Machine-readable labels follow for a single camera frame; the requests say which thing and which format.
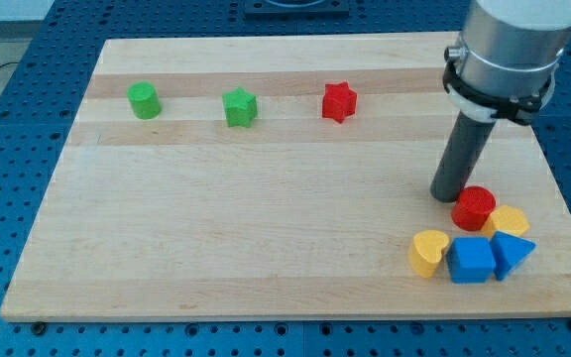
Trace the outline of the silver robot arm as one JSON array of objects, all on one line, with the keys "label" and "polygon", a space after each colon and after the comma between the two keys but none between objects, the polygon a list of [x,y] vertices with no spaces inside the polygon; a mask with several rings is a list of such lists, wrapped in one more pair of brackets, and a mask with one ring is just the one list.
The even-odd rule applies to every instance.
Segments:
[{"label": "silver robot arm", "polygon": [[457,44],[458,74],[496,97],[527,97],[547,82],[571,36],[571,0],[473,0]]}]

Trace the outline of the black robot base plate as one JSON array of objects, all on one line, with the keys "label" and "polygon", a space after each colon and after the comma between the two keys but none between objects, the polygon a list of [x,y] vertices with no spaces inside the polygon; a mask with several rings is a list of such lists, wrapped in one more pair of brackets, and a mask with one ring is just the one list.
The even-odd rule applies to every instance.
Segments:
[{"label": "black robot base plate", "polygon": [[347,17],[350,14],[348,0],[243,0],[242,5],[248,19]]}]

